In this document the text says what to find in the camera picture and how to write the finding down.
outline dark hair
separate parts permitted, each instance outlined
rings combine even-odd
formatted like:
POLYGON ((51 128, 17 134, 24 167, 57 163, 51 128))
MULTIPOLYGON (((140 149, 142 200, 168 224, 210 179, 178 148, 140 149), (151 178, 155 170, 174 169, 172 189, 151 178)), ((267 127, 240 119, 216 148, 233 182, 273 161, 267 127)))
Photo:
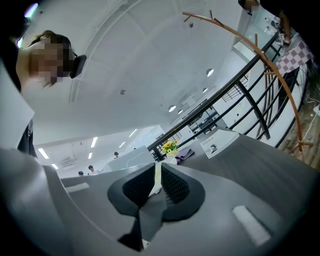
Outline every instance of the dark hair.
POLYGON ((244 9, 245 8, 245 2, 247 0, 238 0, 238 4, 244 9))
POLYGON ((50 38, 51 43, 63 45, 63 49, 62 49, 63 64, 62 64, 62 67, 58 67, 57 77, 51 77, 50 82, 47 82, 44 85, 44 87, 46 87, 46 86, 50 87, 57 82, 58 77, 65 78, 70 75, 70 70, 73 67, 75 56, 72 51, 70 40, 66 36, 61 35, 61 34, 56 34, 51 30, 45 30, 42 34, 37 35, 29 46, 32 46, 32 45, 40 42, 42 37, 50 38))

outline checkered cloth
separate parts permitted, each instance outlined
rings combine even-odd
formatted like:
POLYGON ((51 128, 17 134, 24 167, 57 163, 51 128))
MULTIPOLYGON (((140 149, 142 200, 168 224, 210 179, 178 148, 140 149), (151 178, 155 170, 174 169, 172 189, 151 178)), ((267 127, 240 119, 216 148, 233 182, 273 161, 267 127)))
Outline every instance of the checkered cloth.
POLYGON ((293 38, 294 40, 292 40, 287 53, 276 62, 280 74, 291 72, 314 58, 314 55, 299 34, 296 34, 293 38))

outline white shirt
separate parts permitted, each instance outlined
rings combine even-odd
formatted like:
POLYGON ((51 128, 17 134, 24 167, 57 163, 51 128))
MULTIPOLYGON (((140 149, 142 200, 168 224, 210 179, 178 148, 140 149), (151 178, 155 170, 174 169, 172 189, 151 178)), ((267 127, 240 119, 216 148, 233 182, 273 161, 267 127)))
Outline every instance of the white shirt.
POLYGON ((96 175, 96 174, 99 174, 98 170, 94 170, 94 171, 89 172, 89 175, 96 175))

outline fluorescent light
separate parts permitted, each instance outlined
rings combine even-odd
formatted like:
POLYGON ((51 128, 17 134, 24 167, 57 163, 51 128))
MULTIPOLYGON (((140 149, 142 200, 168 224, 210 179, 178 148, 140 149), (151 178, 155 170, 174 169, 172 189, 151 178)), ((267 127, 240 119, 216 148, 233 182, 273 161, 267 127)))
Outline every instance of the fluorescent light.
POLYGON ((58 170, 58 166, 56 166, 54 163, 51 164, 53 166, 54 169, 58 170))
POLYGON ((169 112, 174 111, 174 110, 176 109, 176 107, 177 107, 177 106, 175 106, 175 105, 171 105, 171 106, 169 107, 169 112))
POLYGON ((131 132, 131 134, 129 135, 129 138, 137 131, 137 129, 135 129, 133 132, 131 132))
POLYGON ((91 148, 93 148, 96 145, 98 137, 94 137, 91 143, 91 148))
POLYGON ((21 48, 22 40, 23 40, 23 38, 21 37, 21 38, 18 40, 18 42, 16 42, 16 46, 18 46, 19 48, 21 48))
POLYGON ((24 14, 24 17, 26 18, 31 18, 31 16, 34 14, 35 10, 37 9, 38 4, 34 3, 33 5, 31 5, 31 7, 29 8, 29 10, 27 10, 24 14))
POLYGON ((44 157, 44 159, 49 159, 49 156, 46 154, 46 152, 42 148, 38 148, 41 155, 44 157))
POLYGON ((214 70, 213 70, 212 68, 209 68, 209 69, 206 71, 206 76, 207 76, 207 77, 210 77, 213 72, 214 72, 214 70))
POLYGON ((119 149, 120 149, 125 143, 126 143, 125 141, 122 142, 122 144, 120 145, 119 149))

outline purple cloth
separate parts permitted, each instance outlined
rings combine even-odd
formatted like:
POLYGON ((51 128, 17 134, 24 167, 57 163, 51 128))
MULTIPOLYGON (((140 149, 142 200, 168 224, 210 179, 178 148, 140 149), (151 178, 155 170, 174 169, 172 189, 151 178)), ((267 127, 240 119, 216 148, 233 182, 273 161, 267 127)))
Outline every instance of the purple cloth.
POLYGON ((193 153, 195 153, 191 148, 180 151, 176 156, 177 165, 180 164, 183 160, 190 157, 193 153))

